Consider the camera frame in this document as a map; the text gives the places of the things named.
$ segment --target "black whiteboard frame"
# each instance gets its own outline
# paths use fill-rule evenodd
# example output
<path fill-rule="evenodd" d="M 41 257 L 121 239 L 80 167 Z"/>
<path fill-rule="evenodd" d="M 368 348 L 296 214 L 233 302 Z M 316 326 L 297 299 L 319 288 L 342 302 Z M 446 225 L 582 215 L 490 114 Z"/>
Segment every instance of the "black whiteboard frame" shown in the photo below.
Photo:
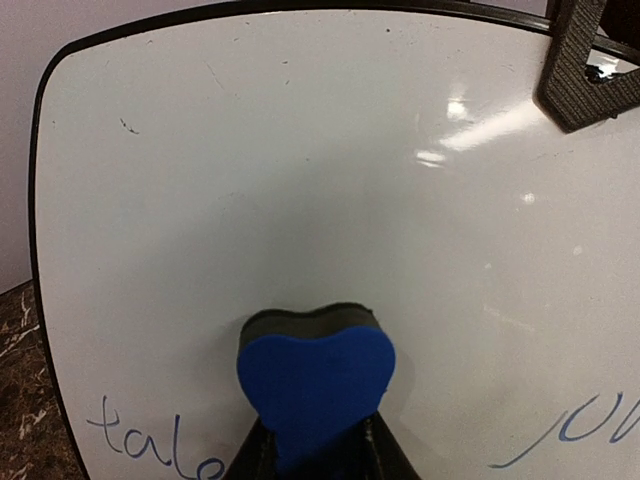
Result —
<path fill-rule="evenodd" d="M 69 422 L 69 417 L 62 399 L 62 392 L 60 391 L 60 386 L 55 373 L 42 307 L 42 294 L 40 290 L 40 276 L 38 269 L 38 252 L 36 242 L 37 231 L 35 222 L 36 157 L 38 147 L 38 130 L 40 125 L 40 110 L 49 78 L 58 64 L 69 55 L 120 38 L 203 20 L 297 10 L 376 10 L 420 13 L 465 18 L 526 30 L 546 36 L 553 35 L 553 22 L 549 19 L 523 12 L 455 0 L 277 0 L 275 2 L 248 0 L 205 5 L 138 20 L 76 40 L 58 51 L 47 65 L 42 75 L 36 92 L 33 110 L 28 178 L 29 244 L 35 305 L 40 324 L 40 331 L 42 332 L 42 343 L 47 367 L 53 383 L 56 400 L 58 401 L 60 408 L 60 414 L 67 430 L 69 440 L 71 441 L 71 446 L 77 458 L 80 470 L 87 480 L 90 480 L 90 476 L 82 459 L 82 455 L 80 454 L 73 429 Z M 640 65 L 640 51 L 610 40 L 606 37 L 598 36 L 594 42 L 594 49 L 633 64 Z"/>

